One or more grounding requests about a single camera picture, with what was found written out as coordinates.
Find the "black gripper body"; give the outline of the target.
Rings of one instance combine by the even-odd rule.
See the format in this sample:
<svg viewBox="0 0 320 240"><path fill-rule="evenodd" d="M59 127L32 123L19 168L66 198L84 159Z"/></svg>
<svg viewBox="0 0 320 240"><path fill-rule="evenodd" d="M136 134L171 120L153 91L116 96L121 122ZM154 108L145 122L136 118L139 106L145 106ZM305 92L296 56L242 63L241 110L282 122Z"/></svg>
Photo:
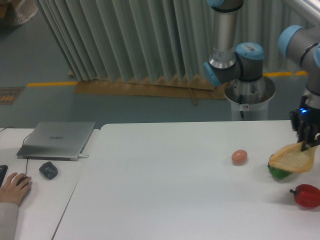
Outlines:
<svg viewBox="0 0 320 240"><path fill-rule="evenodd" d="M299 108L289 113L293 131L297 134L297 142L303 140L303 130L306 125L320 127L320 109L311 106L311 96L303 95L300 100Z"/></svg>

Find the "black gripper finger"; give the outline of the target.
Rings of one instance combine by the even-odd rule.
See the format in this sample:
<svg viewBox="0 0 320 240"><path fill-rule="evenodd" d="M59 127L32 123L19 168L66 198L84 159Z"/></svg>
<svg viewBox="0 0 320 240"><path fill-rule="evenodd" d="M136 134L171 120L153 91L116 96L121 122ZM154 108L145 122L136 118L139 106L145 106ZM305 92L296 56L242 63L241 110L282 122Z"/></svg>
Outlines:
<svg viewBox="0 0 320 240"><path fill-rule="evenodd" d="M301 151L304 152L310 148L310 137L312 135L312 127L308 124L304 127L302 132L302 146Z"/></svg>
<svg viewBox="0 0 320 240"><path fill-rule="evenodd" d="M312 147L318 146L320 144L320 127L313 126L311 130L311 137L310 137L310 145Z"/></svg>

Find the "grey sleeved forearm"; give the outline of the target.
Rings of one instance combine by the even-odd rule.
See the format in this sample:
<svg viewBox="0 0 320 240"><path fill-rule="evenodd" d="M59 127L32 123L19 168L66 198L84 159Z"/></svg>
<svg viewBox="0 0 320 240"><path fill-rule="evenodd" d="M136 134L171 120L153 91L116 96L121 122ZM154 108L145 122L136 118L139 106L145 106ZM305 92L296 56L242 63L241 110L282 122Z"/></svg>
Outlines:
<svg viewBox="0 0 320 240"><path fill-rule="evenodd" d="M17 227L19 207L15 203L0 203L0 239L14 240Z"/></svg>

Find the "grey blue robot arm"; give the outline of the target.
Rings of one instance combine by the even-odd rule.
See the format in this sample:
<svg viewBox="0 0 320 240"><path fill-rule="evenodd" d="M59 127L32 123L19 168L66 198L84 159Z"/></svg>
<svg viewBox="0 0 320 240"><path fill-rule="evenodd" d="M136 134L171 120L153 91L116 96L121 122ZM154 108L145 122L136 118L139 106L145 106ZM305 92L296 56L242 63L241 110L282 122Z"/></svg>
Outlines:
<svg viewBox="0 0 320 240"><path fill-rule="evenodd" d="M227 98L247 104L252 97L269 100L275 92L263 71L285 67L307 73L297 109L289 114L302 149L320 143L320 26L306 28L289 7L305 17L320 10L304 0L210 0L213 48L203 64L213 86L231 83Z"/></svg>

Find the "person's bare hand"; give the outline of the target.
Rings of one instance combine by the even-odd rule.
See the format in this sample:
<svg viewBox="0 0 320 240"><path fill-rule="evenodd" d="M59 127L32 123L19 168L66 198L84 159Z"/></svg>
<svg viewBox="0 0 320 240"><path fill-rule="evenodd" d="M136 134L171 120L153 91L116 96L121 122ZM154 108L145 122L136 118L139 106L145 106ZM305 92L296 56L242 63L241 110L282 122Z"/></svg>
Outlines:
<svg viewBox="0 0 320 240"><path fill-rule="evenodd" d="M23 197L18 196L16 183L22 176L26 176L26 174L14 172L7 177L4 185L0 187L1 203L14 203L18 207L21 205L27 194Z"/></svg>

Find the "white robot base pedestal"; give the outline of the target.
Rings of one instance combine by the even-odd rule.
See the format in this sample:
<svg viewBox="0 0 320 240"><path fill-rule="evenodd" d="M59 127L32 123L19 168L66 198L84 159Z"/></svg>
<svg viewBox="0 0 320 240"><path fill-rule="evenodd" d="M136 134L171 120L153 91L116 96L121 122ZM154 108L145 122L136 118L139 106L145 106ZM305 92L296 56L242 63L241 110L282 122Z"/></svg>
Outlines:
<svg viewBox="0 0 320 240"><path fill-rule="evenodd" d="M234 79L225 86L224 93L231 107L232 121L264 121L268 119L269 102L276 86L266 76L255 81Z"/></svg>

